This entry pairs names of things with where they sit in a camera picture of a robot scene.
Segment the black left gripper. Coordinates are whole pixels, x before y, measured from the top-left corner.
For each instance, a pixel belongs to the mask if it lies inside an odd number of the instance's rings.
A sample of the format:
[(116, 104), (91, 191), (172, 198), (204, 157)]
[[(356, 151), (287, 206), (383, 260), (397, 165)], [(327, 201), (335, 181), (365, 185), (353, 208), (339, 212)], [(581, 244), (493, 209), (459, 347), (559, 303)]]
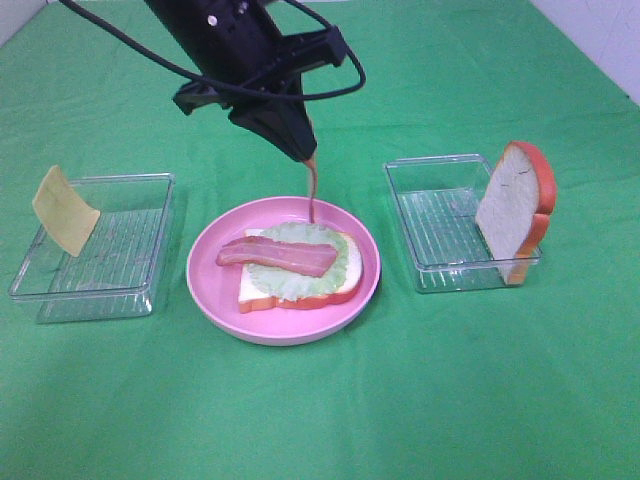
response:
[[(260, 1), (173, 1), (171, 35), (202, 76), (227, 86), (196, 80), (184, 84), (173, 100), (187, 115), (210, 103), (229, 107), (256, 92), (298, 99), (303, 95), (303, 73), (329, 64), (338, 67), (346, 58), (346, 41), (338, 27), (285, 35)], [(229, 120), (296, 162), (310, 160), (316, 151), (314, 130), (301, 101), (238, 105)]]

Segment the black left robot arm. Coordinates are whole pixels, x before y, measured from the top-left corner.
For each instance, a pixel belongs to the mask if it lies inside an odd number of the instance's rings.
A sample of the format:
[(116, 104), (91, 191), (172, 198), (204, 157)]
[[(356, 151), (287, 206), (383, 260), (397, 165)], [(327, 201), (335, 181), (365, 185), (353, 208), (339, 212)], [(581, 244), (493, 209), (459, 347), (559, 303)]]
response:
[(217, 103), (232, 123), (291, 159), (317, 142), (302, 100), (304, 72), (340, 66), (347, 44), (335, 26), (285, 35), (262, 1), (151, 1), (149, 7), (201, 72), (173, 101), (186, 114)]

